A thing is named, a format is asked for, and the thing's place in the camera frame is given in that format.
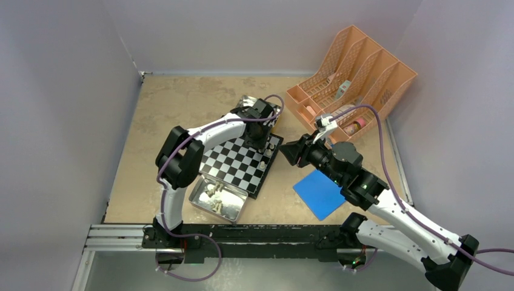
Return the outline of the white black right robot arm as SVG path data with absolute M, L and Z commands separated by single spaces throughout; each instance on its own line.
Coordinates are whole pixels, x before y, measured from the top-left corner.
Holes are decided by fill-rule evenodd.
M 340 231 L 345 245 L 361 243 L 382 249 L 424 272 L 439 290 L 461 287 L 472 265 L 465 254 L 476 253 L 478 240 L 437 225 L 397 198 L 386 182 L 362 166 L 363 156 L 351 142 L 337 142 L 328 148 L 305 134 L 278 149 L 293 166 L 314 166 L 341 188 L 347 202 L 395 228 L 387 230 L 364 215 L 352 213 Z

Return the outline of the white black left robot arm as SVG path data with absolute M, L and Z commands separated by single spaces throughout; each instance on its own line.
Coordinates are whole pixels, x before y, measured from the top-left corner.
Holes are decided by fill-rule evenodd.
M 266 98 L 258 98 L 252 105 L 234 108 L 206 125 L 188 130 L 178 125 L 171 129 L 155 160 L 156 181 L 163 192 L 152 226 L 164 247 L 177 246 L 183 237 L 180 229 L 185 191 L 199 174 L 204 152 L 235 138 L 241 138 L 252 149 L 264 150 L 282 112 Z

